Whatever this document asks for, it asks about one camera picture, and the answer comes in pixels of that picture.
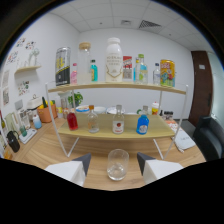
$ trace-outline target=red bottle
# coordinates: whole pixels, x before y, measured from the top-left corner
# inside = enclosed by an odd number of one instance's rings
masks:
[[[71,131],[78,129],[78,122],[74,109],[69,107],[69,114],[67,115],[68,126]]]

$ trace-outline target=ceiling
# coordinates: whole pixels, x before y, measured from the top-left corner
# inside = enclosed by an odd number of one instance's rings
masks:
[[[75,0],[49,13],[60,16],[79,32],[107,28],[143,30],[169,38],[190,51],[214,53],[203,35],[183,16],[152,0]]]

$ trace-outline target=black chair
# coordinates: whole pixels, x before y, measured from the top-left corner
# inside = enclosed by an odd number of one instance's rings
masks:
[[[224,129],[212,117],[199,118],[193,140],[206,161],[224,158]]]

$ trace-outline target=shelf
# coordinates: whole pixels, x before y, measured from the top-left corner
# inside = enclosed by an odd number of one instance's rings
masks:
[[[56,88],[49,89],[48,92],[58,92],[58,91],[68,91],[73,89],[94,89],[94,88],[132,88],[132,89],[151,89],[151,90],[159,90],[166,91],[172,93],[186,94],[186,91],[182,91],[173,87],[166,86],[156,86],[153,84],[134,84],[133,82],[121,82],[121,83],[106,83],[106,82],[96,82],[85,85],[61,85]]]
[[[24,67],[24,68],[19,68],[15,71],[15,74],[16,73],[19,73],[19,72],[25,72],[25,71],[30,71],[30,70],[35,70],[35,69],[38,69],[40,68],[41,66],[38,65],[38,66],[29,66],[29,67]]]
[[[59,129],[59,134],[73,137],[103,140],[136,140],[149,138],[173,137],[174,132],[159,115],[148,115],[149,126],[145,135],[136,132],[137,122],[140,115],[124,114],[124,132],[114,134],[112,132],[112,121],[114,114],[98,114],[99,132],[90,133],[87,126],[87,114],[76,113],[78,129],[70,131],[66,121]]]

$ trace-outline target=brown door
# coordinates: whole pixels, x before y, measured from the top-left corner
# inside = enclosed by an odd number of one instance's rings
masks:
[[[209,116],[212,104],[212,71],[206,51],[191,51],[194,64],[194,95],[189,122],[197,125],[200,116]]]

